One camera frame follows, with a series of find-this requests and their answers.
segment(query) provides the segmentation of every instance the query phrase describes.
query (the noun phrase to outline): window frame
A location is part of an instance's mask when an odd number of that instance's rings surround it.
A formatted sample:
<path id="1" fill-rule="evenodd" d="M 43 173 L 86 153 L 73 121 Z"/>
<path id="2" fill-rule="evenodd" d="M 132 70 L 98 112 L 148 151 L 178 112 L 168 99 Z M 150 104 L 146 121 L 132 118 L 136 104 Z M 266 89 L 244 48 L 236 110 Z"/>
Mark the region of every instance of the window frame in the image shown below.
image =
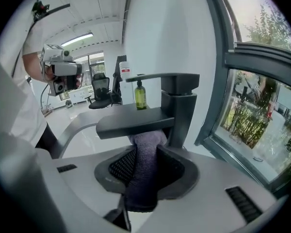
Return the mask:
<path id="1" fill-rule="evenodd" d="M 285 178 L 290 168 L 285 169 L 269 183 L 248 160 L 240 153 L 235 153 L 214 133 L 230 99 L 234 77 L 229 75 L 229 71 L 238 69 L 253 72 L 291 87 L 291 51 L 257 43 L 234 43 L 232 27 L 236 36 L 239 27 L 228 1 L 207 0 L 207 3 L 214 25 L 217 62 L 209 109 L 195 145 L 203 145 L 216 158 L 230 163 L 279 198 L 287 192 L 289 180 Z M 230 24 L 229 18 L 234 22 L 233 25 Z"/>
<path id="2" fill-rule="evenodd" d="M 91 53 L 74 58 L 74 60 L 77 60 L 79 58 L 87 56 L 87 64 L 88 64 L 88 68 L 89 68 L 89 72 L 90 72 L 90 76 L 91 76 L 91 81 L 93 81 L 93 76 L 94 76 L 94 73 L 92 71 L 92 66 L 94 66 L 95 64 L 91 64 L 90 55 L 97 54 L 97 53 L 103 53 L 103 50 L 91 52 Z"/>
<path id="3" fill-rule="evenodd" d="M 92 67 L 96 67 L 96 66 L 99 66 L 99 65 L 103 65 L 104 66 L 104 68 L 105 68 L 104 73 L 106 74 L 105 62 L 103 61 L 103 62 L 94 63 L 94 64 L 90 64 L 89 65 L 89 68 L 90 68 L 90 70 L 91 70 L 91 72 L 92 72 L 93 75 L 94 75 L 94 72 L 92 70 Z"/>

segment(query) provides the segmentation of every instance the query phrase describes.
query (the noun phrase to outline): gray towel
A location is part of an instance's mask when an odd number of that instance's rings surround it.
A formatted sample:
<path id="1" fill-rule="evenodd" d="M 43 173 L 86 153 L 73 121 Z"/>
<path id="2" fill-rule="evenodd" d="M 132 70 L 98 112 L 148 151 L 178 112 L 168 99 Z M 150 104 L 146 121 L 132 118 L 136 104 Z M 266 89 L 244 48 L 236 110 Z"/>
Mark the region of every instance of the gray towel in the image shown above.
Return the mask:
<path id="1" fill-rule="evenodd" d="M 157 155 L 156 147 L 167 142 L 162 130 L 129 136 L 137 147 L 134 175 L 125 191 L 128 211 L 150 212 L 157 204 Z"/>

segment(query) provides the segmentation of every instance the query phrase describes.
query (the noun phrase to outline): pump dispenser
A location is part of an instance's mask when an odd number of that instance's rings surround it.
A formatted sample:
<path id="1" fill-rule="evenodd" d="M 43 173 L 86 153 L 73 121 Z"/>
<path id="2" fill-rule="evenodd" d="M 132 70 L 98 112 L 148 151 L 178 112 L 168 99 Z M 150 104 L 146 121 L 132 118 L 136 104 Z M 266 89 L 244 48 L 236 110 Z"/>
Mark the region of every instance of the pump dispenser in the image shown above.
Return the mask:
<path id="1" fill-rule="evenodd" d="M 135 88 L 135 98 L 137 110 L 146 109 L 146 89 L 142 86 L 141 80 L 137 81 L 137 87 Z"/>

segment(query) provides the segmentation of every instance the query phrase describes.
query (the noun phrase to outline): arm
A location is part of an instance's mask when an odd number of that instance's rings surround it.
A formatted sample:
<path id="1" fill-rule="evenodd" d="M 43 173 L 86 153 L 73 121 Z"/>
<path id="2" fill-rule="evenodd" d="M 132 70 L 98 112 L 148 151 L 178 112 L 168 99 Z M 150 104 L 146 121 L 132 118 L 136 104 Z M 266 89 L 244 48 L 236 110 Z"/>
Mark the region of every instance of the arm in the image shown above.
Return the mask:
<path id="1" fill-rule="evenodd" d="M 23 55 L 24 67 L 30 77 L 35 80 L 45 82 L 42 78 L 40 59 L 36 52 Z M 47 80 L 50 81 L 54 78 L 51 68 L 46 70 Z"/>

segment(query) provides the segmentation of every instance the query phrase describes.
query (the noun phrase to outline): window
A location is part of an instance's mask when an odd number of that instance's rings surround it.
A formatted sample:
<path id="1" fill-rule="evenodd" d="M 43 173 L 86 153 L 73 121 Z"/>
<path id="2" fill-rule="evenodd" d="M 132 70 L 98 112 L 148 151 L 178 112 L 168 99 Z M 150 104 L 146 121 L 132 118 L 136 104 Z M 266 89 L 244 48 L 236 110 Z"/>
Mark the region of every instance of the window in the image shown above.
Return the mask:
<path id="1" fill-rule="evenodd" d="M 80 64 L 82 64 L 82 70 L 88 70 L 89 69 L 89 65 L 88 65 L 88 57 L 87 55 L 78 59 L 74 60 L 75 62 L 78 62 Z"/>
<path id="2" fill-rule="evenodd" d="M 93 74 L 99 73 L 99 72 L 106 73 L 104 62 L 98 62 L 95 64 L 91 64 L 91 69 L 92 69 Z"/>
<path id="3" fill-rule="evenodd" d="M 228 0 L 243 42 L 272 45 L 291 51 L 291 28 L 271 0 Z"/>
<path id="4" fill-rule="evenodd" d="M 271 183 L 291 167 L 291 87 L 231 70 L 233 84 L 215 135 Z"/>
<path id="5" fill-rule="evenodd" d="M 61 93 L 61 94 L 59 94 L 59 97 L 60 97 L 60 100 L 61 101 L 63 101 L 63 100 L 65 100 L 65 99 L 68 99 L 68 98 L 70 98 L 70 96 L 69 96 L 69 93 L 68 93 L 69 91 L 65 91 L 65 92 L 63 92 L 63 93 Z"/>
<path id="6" fill-rule="evenodd" d="M 90 67 L 92 68 L 93 75 L 98 72 L 106 73 L 104 55 L 102 52 L 91 54 L 89 55 L 89 58 L 90 58 Z"/>
<path id="7" fill-rule="evenodd" d="M 279 198 L 291 180 L 291 28 L 270 0 L 207 2 L 223 44 L 195 144 Z"/>
<path id="8" fill-rule="evenodd" d="M 83 75 L 82 87 L 92 85 L 91 81 L 91 73 L 89 70 L 86 70 Z"/>

